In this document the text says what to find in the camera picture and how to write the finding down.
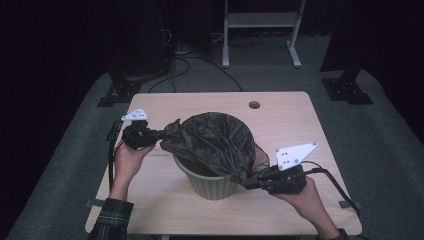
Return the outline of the person's right hand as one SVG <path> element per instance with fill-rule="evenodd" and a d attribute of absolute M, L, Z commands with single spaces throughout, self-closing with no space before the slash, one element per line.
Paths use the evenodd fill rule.
<path fill-rule="evenodd" d="M 334 227 L 312 178 L 306 177 L 306 186 L 299 194 L 274 194 L 274 197 L 289 203 L 319 234 L 330 232 L 330 228 Z"/>

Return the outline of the green plastic trash bin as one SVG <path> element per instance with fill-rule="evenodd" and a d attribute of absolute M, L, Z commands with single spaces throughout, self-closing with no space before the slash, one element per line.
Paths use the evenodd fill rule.
<path fill-rule="evenodd" d="M 202 198 L 207 200 L 222 200 L 231 196 L 238 184 L 221 176 L 206 176 L 198 174 L 191 166 L 190 161 L 180 160 L 173 156 L 177 166 L 186 174 L 192 189 Z"/>

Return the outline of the dark equipment rack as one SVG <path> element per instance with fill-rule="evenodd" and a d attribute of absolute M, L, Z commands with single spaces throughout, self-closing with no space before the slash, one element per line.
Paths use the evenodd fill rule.
<path fill-rule="evenodd" d="M 157 0 L 110 0 L 112 42 L 131 67 L 147 74 L 169 69 Z"/>

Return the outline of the black stand base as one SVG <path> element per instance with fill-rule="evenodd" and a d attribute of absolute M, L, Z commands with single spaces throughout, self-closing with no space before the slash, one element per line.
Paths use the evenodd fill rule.
<path fill-rule="evenodd" d="M 140 80 L 130 80 L 121 71 L 112 71 L 109 76 L 112 83 L 106 95 L 100 98 L 98 107 L 112 107 L 115 103 L 129 103 L 142 87 Z"/>
<path fill-rule="evenodd" d="M 373 101 L 356 83 L 360 68 L 345 69 L 338 78 L 321 80 L 332 101 L 346 101 L 350 105 L 371 105 Z"/>

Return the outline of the black plastic garbage bag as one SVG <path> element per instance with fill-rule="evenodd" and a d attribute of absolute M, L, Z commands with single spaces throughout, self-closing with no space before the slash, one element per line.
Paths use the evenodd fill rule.
<path fill-rule="evenodd" d="M 225 113 L 207 112 L 165 127 L 163 150 L 214 175 L 243 184 L 270 166 L 249 127 Z"/>

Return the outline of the person's left hand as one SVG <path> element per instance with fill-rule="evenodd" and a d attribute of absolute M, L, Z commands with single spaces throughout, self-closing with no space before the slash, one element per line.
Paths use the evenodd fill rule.
<path fill-rule="evenodd" d="M 143 159 L 154 149 L 154 145 L 134 150 L 121 141 L 115 150 L 115 178 L 109 197 L 126 201 L 131 181 L 139 172 Z"/>

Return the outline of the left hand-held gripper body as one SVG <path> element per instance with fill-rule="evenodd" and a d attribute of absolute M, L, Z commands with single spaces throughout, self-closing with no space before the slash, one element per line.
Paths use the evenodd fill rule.
<path fill-rule="evenodd" d="M 131 124 L 123 130 L 122 141 L 134 150 L 141 150 L 157 142 L 156 132 L 148 128 L 149 115 L 138 108 L 121 117 Z"/>

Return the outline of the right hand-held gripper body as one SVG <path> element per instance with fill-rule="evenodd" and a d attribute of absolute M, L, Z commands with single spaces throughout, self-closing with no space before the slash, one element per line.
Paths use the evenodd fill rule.
<path fill-rule="evenodd" d="M 301 164 L 318 146 L 316 142 L 279 148 L 276 164 L 262 172 L 262 188 L 269 194 L 298 194 L 306 185 Z"/>

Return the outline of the white metal stand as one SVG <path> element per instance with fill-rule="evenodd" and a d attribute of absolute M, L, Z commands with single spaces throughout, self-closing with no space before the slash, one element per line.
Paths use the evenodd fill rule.
<path fill-rule="evenodd" d="M 301 68 L 302 63 L 297 54 L 295 44 L 303 18 L 307 0 L 300 0 L 296 12 L 276 13 L 231 13 L 228 11 L 228 0 L 224 3 L 222 66 L 230 66 L 229 30 L 236 28 L 291 28 L 291 39 L 286 42 L 287 49 L 295 68 Z"/>

